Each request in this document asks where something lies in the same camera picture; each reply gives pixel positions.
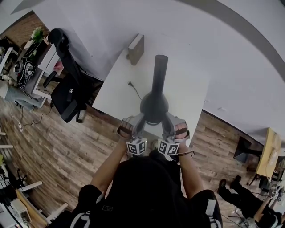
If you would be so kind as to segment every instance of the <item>black shirt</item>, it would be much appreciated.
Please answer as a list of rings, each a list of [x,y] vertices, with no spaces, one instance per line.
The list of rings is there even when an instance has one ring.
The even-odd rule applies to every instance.
[[[150,157],[122,162],[106,199],[100,200],[102,193],[95,186],[81,189],[66,227],[76,215],[87,211],[90,227],[211,227],[205,212],[208,200],[216,199],[214,193],[204,190],[186,199],[170,170]],[[218,203],[214,217],[221,222]]]

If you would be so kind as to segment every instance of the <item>chair backrest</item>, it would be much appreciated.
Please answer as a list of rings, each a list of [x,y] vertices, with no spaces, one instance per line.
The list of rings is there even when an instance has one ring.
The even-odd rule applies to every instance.
[[[69,40],[60,28],[54,28],[48,36],[51,44],[54,44],[57,49],[57,54],[61,59],[63,67],[74,77],[80,85],[81,73],[76,61],[73,59],[68,46]]]

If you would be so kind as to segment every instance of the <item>wood plank flooring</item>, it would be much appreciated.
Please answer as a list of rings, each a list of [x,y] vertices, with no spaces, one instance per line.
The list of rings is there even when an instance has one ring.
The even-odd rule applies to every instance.
[[[24,110],[22,125],[31,123],[32,119],[38,121],[49,109],[46,102],[40,110],[31,113]],[[33,202],[46,215],[65,202],[72,210],[77,205],[80,188],[90,183],[92,175],[116,146],[119,121],[89,108],[83,123],[65,123],[53,108],[41,123],[24,127],[21,133],[12,117],[20,120],[21,109],[0,99],[0,110],[2,131],[7,133],[2,139],[14,146],[4,152],[6,159],[7,153],[12,158],[12,171],[15,173],[20,168],[28,175],[29,183],[43,182],[32,192]],[[237,174],[242,176],[244,185],[253,177],[254,173],[246,171],[247,165],[233,159],[240,136],[248,138],[211,115],[201,113],[190,147],[196,152],[194,160],[207,188],[215,191],[222,178],[230,181]],[[248,140],[253,148],[261,149],[256,142]],[[250,190],[257,191],[256,185]],[[217,199],[221,213],[232,215],[234,207],[218,195]],[[224,227],[236,226],[223,219]]]

